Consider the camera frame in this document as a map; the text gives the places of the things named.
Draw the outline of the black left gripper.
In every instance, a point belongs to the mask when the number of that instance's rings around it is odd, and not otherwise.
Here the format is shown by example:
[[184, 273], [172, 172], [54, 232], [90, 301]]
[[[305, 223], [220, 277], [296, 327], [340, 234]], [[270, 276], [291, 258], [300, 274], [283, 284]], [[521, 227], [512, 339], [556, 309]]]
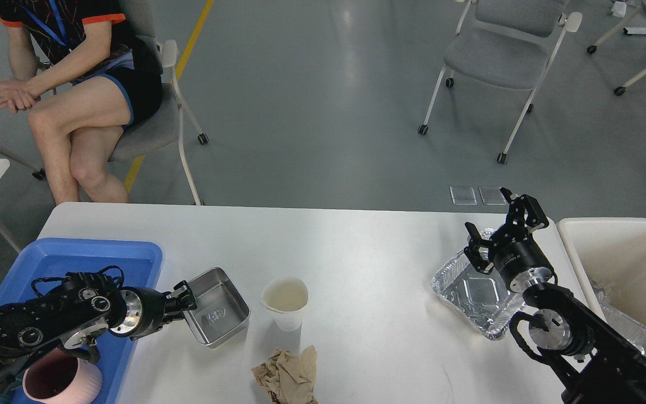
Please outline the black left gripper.
[[137, 340], [162, 329], [163, 325], [185, 320], [185, 311], [197, 309], [197, 297], [187, 281], [172, 291], [159, 292], [149, 287], [124, 287], [124, 318], [111, 328], [112, 335]]

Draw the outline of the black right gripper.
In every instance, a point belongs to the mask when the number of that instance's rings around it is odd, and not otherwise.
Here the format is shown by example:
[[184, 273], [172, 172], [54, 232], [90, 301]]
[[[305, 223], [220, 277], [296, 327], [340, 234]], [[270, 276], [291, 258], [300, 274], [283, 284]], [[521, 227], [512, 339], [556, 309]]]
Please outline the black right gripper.
[[498, 272], [508, 291], [522, 293], [553, 278], [553, 266], [533, 239], [533, 232], [548, 228], [549, 220], [536, 198], [514, 194], [507, 187], [500, 192], [509, 206], [500, 227], [500, 245], [507, 246], [497, 247], [497, 230], [480, 232], [474, 223], [465, 222], [469, 237], [464, 255], [477, 273]]

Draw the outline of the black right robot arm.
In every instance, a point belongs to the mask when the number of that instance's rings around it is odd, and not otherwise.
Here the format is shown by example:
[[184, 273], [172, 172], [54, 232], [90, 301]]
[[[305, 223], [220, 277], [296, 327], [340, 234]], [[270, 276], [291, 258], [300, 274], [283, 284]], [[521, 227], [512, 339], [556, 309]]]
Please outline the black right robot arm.
[[509, 292], [536, 309], [518, 311], [509, 321], [518, 347], [556, 374], [564, 403], [646, 403], [646, 356], [558, 285], [533, 238], [549, 225], [538, 200], [505, 187], [500, 192], [509, 207], [505, 222], [489, 238], [465, 223], [469, 239], [463, 251], [478, 273], [498, 273]]

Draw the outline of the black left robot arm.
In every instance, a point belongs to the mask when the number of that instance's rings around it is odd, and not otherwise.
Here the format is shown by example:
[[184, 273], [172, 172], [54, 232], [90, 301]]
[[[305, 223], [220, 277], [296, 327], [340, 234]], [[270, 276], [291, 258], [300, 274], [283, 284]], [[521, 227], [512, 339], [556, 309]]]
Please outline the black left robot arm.
[[197, 309], [186, 281], [159, 292], [124, 286], [111, 269], [34, 279], [33, 299], [0, 306], [0, 389], [55, 350], [96, 365], [105, 333], [135, 341]]

